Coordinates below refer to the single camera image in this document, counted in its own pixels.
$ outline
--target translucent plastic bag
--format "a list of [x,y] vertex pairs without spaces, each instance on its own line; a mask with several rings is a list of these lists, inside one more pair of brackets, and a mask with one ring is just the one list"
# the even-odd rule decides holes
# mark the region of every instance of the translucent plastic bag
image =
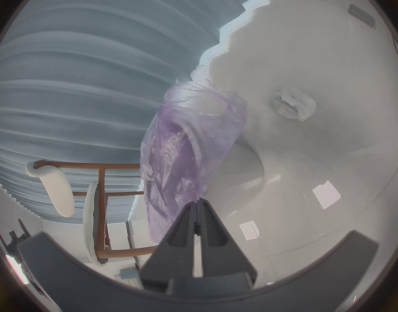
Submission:
[[207,181],[242,133],[246,101],[214,86],[206,66],[165,94],[141,143],[141,178],[150,238],[160,242],[183,206]]

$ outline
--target white wall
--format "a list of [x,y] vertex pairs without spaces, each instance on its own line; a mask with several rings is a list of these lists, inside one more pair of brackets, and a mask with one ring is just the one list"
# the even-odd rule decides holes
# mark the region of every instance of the white wall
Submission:
[[7,245],[11,242],[11,231],[14,230],[17,236],[23,234],[18,219],[31,235],[43,231],[42,218],[19,205],[0,187],[0,233]]

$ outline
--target wooden chair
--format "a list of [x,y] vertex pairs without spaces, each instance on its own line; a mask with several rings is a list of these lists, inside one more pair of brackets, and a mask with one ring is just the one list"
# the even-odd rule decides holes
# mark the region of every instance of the wooden chair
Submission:
[[[68,186],[66,186],[64,182],[66,176],[59,168],[97,169],[98,181],[94,181],[89,186],[88,192],[72,192],[69,182],[67,182]],[[108,262],[108,258],[136,257],[151,254],[156,248],[155,246],[150,246],[128,250],[111,250],[110,247],[111,243],[106,222],[108,198],[114,196],[143,195],[144,192],[142,190],[135,192],[105,192],[105,170],[129,170],[139,168],[139,164],[70,163],[46,160],[40,160],[26,165],[27,174],[41,179],[56,210],[60,209],[64,214],[69,215],[71,212],[71,205],[73,205],[73,209],[75,207],[73,196],[86,197],[83,213],[85,245],[87,247],[90,260],[98,266],[105,265]],[[56,194],[59,191],[59,185],[54,183],[56,182],[56,179],[49,180],[47,178],[50,174],[55,174],[55,178],[60,177],[61,186],[62,189],[64,189],[61,192],[63,199],[59,198]]]

